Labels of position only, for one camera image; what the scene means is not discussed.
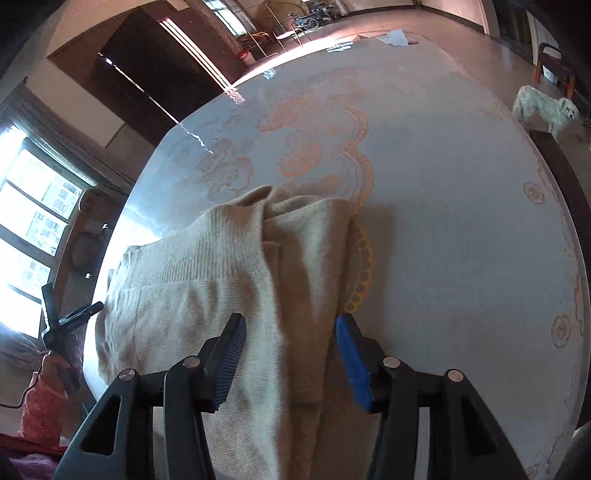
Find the wooden chair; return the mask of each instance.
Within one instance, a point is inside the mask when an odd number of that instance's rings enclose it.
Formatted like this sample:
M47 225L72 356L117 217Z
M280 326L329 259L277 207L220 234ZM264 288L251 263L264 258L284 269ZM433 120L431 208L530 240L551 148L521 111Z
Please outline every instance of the wooden chair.
M546 48L551 48L552 50L557 51L560 53L561 59L557 59L552 55L548 55L544 52ZM568 62L564 59L564 54L562 51L553 46L549 43L541 43L538 48L538 64L535 68L534 74L534 81L536 83L540 82L540 77L542 75L542 67L546 67L549 71L551 71L554 75L558 77L558 79L563 84L564 95L569 100L573 99L574 93L574 83L576 81L576 77L574 75L573 69L570 67Z

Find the round table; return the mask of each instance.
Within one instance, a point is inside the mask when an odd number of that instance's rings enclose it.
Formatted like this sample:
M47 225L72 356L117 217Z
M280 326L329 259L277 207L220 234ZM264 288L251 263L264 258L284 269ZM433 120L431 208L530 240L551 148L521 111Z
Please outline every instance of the round table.
M365 336L416 370L462 370L528 476L552 478L589 365L589 291L568 209L526 132L446 53L373 38L252 78L174 127L131 193L95 301L130 245L263 184L346 196ZM93 320L84 372L99 397Z

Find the window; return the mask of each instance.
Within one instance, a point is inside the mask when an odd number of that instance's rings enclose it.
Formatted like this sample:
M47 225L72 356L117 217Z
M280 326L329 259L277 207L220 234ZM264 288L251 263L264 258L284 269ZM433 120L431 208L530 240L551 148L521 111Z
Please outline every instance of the window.
M213 10L213 13L224 22L227 26L228 30L234 35L235 37L239 37L242 34L246 33L246 28L244 25L238 20L236 15L230 12L229 8L224 5L220 0L204 0L205 4Z
M10 328L39 336L41 287L88 187L17 127L0 134L0 321Z

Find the curtain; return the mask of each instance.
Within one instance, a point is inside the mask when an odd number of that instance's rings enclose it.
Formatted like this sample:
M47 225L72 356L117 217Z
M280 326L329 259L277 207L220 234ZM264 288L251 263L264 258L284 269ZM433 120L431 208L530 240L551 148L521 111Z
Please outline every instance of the curtain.
M28 370L39 370L41 352L25 335L0 322L0 361Z
M125 200L135 180L103 147L70 126L20 84L0 106L0 126L15 124L47 154L92 186Z

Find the cable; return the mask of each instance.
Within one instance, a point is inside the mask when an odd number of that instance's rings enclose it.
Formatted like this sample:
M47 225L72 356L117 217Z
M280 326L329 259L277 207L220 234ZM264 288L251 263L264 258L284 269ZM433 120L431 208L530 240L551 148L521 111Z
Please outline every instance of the cable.
M5 405L4 403L0 403L0 407L3 407L3 408L12 408L13 410L17 410L17 409L19 409L19 408L22 407L22 404L25 403L25 397L27 396L27 393L29 392L30 389L32 389L35 385L37 385L37 382L39 381L39 378L41 377L41 372L43 370L43 359L45 358L45 356L48 353L49 353L49 351L45 351L45 352L42 352L41 355L39 356L39 358L41 359L41 366L39 367L39 371L37 372L37 378L33 382L33 385L31 385L30 387L28 387L22 393L21 402L18 405Z

